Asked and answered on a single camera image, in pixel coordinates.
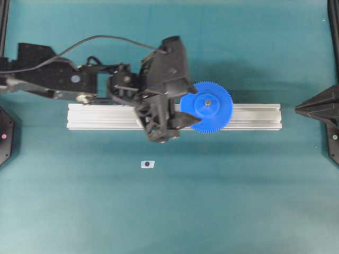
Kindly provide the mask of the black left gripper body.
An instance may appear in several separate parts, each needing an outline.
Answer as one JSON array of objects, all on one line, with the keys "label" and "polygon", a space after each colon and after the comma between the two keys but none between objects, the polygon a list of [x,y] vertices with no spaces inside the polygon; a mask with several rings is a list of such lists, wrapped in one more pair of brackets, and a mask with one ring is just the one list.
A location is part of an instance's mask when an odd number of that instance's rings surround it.
[{"label": "black left gripper body", "polygon": [[185,87],[165,87],[164,91],[140,89],[136,93],[135,113],[151,142],[165,143],[180,136],[172,121],[178,118],[175,101],[185,95]]}]

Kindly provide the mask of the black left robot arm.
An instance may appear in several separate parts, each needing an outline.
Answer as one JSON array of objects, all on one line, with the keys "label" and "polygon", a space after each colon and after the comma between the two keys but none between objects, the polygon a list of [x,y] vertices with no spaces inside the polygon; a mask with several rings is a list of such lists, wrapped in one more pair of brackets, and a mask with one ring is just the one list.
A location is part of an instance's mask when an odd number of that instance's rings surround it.
[{"label": "black left robot arm", "polygon": [[175,108],[178,99],[196,93],[179,37],[164,39],[142,60],[138,74],[129,64],[105,65],[94,56],[75,66],[49,46],[20,43],[15,60],[1,57],[1,92],[18,90],[84,105],[131,106],[148,140],[157,143],[200,121]]}]

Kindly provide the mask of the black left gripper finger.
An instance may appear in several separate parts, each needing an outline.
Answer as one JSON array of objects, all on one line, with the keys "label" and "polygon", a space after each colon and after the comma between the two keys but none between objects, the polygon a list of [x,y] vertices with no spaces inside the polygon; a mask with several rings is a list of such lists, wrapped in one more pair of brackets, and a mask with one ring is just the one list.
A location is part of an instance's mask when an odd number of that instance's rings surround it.
[{"label": "black left gripper finger", "polygon": [[184,93],[183,95],[187,95],[187,94],[196,94],[198,91],[194,86],[194,83],[192,83],[190,80],[188,79],[183,79],[184,81]]},{"label": "black left gripper finger", "polygon": [[171,115],[169,119],[169,126],[172,129],[183,129],[186,127],[190,127],[194,124],[197,124],[201,121],[200,118],[195,117],[193,115],[187,114],[185,112],[175,111],[173,115]]}]

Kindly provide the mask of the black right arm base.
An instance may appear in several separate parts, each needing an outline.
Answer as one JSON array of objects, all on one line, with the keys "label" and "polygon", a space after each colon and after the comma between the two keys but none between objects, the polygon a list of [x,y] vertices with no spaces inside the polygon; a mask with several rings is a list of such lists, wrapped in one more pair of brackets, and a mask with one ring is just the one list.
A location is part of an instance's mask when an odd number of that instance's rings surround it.
[{"label": "black right arm base", "polygon": [[325,123],[327,153],[331,160],[338,166],[338,127]]}]

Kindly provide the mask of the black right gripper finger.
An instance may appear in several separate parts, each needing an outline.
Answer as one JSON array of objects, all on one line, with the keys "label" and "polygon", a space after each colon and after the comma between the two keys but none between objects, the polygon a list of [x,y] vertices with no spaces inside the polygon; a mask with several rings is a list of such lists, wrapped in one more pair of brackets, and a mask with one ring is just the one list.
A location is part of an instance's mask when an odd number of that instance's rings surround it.
[{"label": "black right gripper finger", "polygon": [[307,118],[315,119],[331,126],[338,127],[338,110],[324,109],[318,111],[307,110],[306,108],[295,109],[295,112]]},{"label": "black right gripper finger", "polygon": [[297,105],[295,109],[306,108],[311,106],[325,105],[330,103],[338,103],[338,84],[329,87],[311,99]]}]

